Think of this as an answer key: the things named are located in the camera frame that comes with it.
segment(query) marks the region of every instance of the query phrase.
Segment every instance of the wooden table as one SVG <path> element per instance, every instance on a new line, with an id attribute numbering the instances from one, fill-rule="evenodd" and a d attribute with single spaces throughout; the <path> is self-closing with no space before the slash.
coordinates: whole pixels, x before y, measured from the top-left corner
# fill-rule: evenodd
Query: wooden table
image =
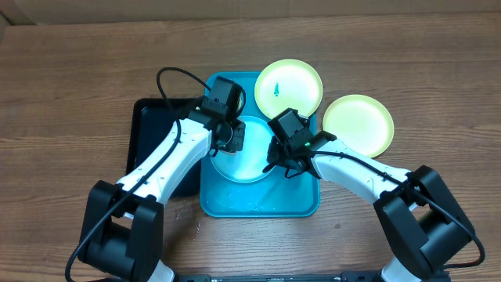
<path id="1" fill-rule="evenodd" d="M 437 169 L 486 246 L 485 263 L 453 270 L 454 281 L 498 281 L 500 34 L 498 13 L 8 27 L 0 45 L 0 280 L 63 279 L 88 192 L 124 174 L 132 106 L 160 96 L 161 67 L 206 79 L 296 58 L 322 77 L 319 121 L 351 93 L 389 109 L 395 139 L 379 161 Z M 170 97 L 202 93 L 180 74 L 163 79 Z M 330 183 L 306 219 L 213 219 L 193 197 L 169 202 L 164 230 L 164 261 L 180 273 L 339 273 L 380 269 L 392 256 L 373 208 Z M 471 244 L 453 261 L 477 255 Z M 102 276 L 81 263 L 73 275 Z"/>

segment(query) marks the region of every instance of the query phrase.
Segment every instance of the blue tray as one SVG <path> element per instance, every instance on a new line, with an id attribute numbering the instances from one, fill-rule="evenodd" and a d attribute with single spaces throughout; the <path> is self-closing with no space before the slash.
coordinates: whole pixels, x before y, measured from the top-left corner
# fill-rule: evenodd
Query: blue tray
<path id="1" fill-rule="evenodd" d="M 254 85 L 260 71 L 219 72 L 207 80 L 212 86 L 217 76 L 241 85 L 247 93 L 247 105 L 242 116 L 269 119 L 259 110 L 254 99 Z M 310 117 L 310 129 L 315 133 L 315 114 Z M 255 136 L 245 135 L 244 142 Z M 202 159 L 200 205 L 210 216 L 220 218 L 298 218 L 310 216 L 320 205 L 320 183 L 305 173 L 292 179 L 284 177 L 285 168 L 275 167 L 266 177 L 252 183 L 236 183 L 219 174 L 210 157 Z"/>

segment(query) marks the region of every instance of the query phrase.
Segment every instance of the wood grain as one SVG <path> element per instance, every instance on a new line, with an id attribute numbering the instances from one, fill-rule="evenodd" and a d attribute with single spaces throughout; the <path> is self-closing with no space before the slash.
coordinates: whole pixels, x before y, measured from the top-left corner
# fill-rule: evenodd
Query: wood grain
<path id="1" fill-rule="evenodd" d="M 161 67 L 206 79 L 295 58 L 323 79 L 319 121 L 351 93 L 389 109 L 395 139 L 379 160 L 437 169 L 486 246 L 485 263 L 453 270 L 454 280 L 498 281 L 499 34 L 498 13 L 10 27 L 0 45 L 0 280 L 63 280 L 88 192 L 124 174 L 132 106 L 159 96 Z M 171 97 L 202 93 L 180 74 L 163 79 Z M 213 219 L 193 197 L 169 202 L 164 230 L 164 261 L 180 273 L 339 273 L 391 258 L 372 207 L 330 183 L 306 219 Z M 477 255 L 468 246 L 453 260 Z M 102 276 L 81 263 L 73 274 Z"/>

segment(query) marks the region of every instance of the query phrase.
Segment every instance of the yellow plate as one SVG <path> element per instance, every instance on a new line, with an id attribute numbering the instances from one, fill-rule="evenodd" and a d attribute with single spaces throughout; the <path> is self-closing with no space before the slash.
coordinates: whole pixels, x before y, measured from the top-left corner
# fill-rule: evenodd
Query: yellow plate
<path id="1" fill-rule="evenodd" d="M 292 59 L 267 66 L 259 74 L 254 88 L 256 104 L 268 118 L 274 118 L 289 107 L 309 117 L 319 107 L 322 93 L 322 81 L 315 69 Z"/>
<path id="2" fill-rule="evenodd" d="M 348 95 L 335 100 L 323 116 L 323 130 L 337 136 L 351 149 L 376 157 L 393 140 L 390 112 L 374 98 Z"/>

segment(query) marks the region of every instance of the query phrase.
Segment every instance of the black tray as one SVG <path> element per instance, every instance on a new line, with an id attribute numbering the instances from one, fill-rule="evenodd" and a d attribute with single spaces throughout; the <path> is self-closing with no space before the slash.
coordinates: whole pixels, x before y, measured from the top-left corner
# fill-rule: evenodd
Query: black tray
<path id="1" fill-rule="evenodd" d="M 170 99 L 176 110 L 181 110 L 193 99 Z M 132 114 L 131 140 L 128 147 L 126 173 L 132 172 L 165 139 L 174 123 L 162 99 L 141 99 L 134 104 Z M 171 198 L 189 197 L 200 192 L 200 162 L 186 173 L 186 177 L 174 190 Z"/>

